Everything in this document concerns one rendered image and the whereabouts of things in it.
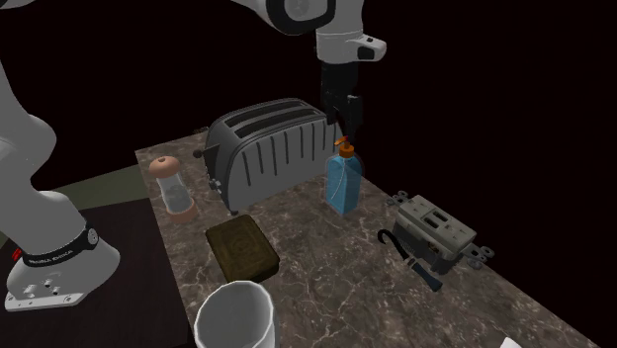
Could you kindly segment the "brown patterned book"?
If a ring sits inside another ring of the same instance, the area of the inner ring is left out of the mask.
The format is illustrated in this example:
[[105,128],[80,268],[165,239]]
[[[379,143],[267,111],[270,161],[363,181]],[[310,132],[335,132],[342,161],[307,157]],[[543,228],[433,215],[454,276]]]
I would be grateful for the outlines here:
[[206,238],[228,283],[261,283],[279,271],[279,255],[249,215],[209,228]]

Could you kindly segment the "grey two-slot toaster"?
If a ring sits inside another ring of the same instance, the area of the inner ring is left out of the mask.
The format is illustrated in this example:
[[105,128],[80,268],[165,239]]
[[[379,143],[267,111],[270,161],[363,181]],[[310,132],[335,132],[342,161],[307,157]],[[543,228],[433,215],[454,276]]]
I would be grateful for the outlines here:
[[324,174],[341,136],[324,112],[284,98],[219,117],[193,156],[204,160],[210,188],[235,214]]

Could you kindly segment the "clear grinder with tan cap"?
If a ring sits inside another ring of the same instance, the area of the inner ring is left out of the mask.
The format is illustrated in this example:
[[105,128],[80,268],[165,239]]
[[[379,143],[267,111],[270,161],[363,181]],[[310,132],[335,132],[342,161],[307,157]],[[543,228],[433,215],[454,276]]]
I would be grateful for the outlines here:
[[177,158],[160,156],[149,164],[148,172],[156,179],[166,212],[173,222],[186,223],[197,216],[197,205],[182,179]]

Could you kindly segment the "white cup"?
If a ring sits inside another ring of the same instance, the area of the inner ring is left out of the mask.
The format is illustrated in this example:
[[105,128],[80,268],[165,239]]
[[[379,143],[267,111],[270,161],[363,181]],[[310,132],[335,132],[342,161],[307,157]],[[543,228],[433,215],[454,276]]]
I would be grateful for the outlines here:
[[199,308],[194,337],[198,348],[280,348],[272,297],[251,281],[220,286]]

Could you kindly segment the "grey electrical outlet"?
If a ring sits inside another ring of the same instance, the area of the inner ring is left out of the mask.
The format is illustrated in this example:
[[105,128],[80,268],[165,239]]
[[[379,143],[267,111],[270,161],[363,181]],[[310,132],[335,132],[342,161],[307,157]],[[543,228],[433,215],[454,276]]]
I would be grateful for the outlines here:
[[399,191],[386,203],[397,206],[393,235],[406,252],[424,260],[435,274],[446,275],[464,256],[473,269],[479,270],[494,256],[489,247],[474,244],[477,233],[472,228],[420,195],[410,198],[407,192]]

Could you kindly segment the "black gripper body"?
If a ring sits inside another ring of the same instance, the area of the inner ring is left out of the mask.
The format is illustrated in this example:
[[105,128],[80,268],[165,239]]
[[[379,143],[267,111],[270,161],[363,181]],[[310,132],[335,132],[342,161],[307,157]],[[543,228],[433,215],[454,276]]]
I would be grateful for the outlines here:
[[320,101],[325,111],[347,107],[358,84],[359,63],[321,64]]

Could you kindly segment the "dark robot stand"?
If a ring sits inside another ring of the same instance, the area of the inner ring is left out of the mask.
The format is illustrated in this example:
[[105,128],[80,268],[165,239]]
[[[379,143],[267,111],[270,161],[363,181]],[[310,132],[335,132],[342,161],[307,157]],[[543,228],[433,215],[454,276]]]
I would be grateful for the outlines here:
[[8,312],[0,348],[197,348],[148,199],[84,210],[120,251],[113,276],[75,306]]

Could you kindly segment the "blue soap bottle orange pump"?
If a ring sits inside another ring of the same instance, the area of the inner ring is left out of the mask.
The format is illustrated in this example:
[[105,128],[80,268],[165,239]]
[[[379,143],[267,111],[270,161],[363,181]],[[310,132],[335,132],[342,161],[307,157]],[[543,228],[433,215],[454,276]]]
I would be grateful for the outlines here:
[[333,145],[338,152],[326,161],[325,200],[337,213],[346,215],[358,205],[364,165],[347,135]]

